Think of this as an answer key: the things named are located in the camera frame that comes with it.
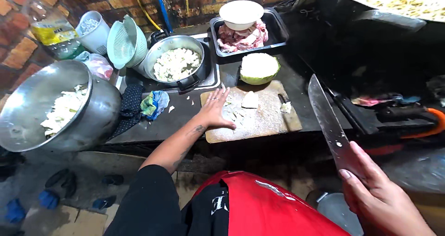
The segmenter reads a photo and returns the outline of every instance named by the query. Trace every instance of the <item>hand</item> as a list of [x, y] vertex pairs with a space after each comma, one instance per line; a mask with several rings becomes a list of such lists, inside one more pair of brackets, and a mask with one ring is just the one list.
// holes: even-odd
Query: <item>hand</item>
[[365, 179], [341, 169], [343, 192], [349, 209], [388, 235], [435, 235], [402, 188], [390, 181], [355, 142], [351, 147], [362, 165]]
[[224, 90], [217, 88], [210, 93], [206, 103], [195, 117], [202, 120], [206, 127], [216, 126], [235, 129], [235, 123], [224, 119], [222, 115], [223, 105], [226, 102], [229, 91], [229, 87], [225, 92]]

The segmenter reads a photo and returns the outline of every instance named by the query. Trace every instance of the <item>red apron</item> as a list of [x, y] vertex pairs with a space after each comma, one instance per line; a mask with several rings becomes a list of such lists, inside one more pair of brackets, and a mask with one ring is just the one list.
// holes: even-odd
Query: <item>red apron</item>
[[349, 235], [304, 200], [251, 173], [218, 172], [194, 196], [221, 179], [229, 188], [228, 236]]

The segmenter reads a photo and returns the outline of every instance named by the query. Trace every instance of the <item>wooden cutting board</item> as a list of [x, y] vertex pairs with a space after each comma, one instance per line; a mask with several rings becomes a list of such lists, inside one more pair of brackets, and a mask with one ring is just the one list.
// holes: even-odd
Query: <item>wooden cutting board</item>
[[[241, 107], [242, 99], [249, 91], [254, 91], [259, 96], [257, 109]], [[210, 93], [201, 94], [201, 106]], [[234, 118], [236, 129], [218, 128], [208, 130], [206, 131], [207, 142], [232, 141], [301, 130], [303, 127], [293, 107], [290, 114], [284, 114], [280, 111], [283, 101], [279, 94], [284, 100], [288, 100], [283, 85], [277, 80], [264, 85], [243, 85], [230, 88], [227, 102], [231, 102], [231, 104], [222, 108], [222, 116], [231, 121]]]

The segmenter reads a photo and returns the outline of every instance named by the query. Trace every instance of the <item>raw pork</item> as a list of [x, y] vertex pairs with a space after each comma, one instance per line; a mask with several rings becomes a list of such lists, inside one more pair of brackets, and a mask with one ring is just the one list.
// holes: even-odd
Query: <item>raw pork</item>
[[218, 45], [224, 53], [260, 48], [269, 40], [266, 23], [257, 20], [252, 27], [235, 31], [223, 24], [218, 30]]

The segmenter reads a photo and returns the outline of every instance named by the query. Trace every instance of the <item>large kitchen knife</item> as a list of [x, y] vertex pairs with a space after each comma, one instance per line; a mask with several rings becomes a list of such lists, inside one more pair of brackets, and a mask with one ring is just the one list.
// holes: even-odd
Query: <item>large kitchen knife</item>
[[349, 140], [344, 134], [340, 122], [315, 74], [312, 75], [309, 82], [308, 93], [312, 108], [334, 157], [337, 169], [349, 170], [360, 179], [364, 179], [362, 167], [354, 156]]

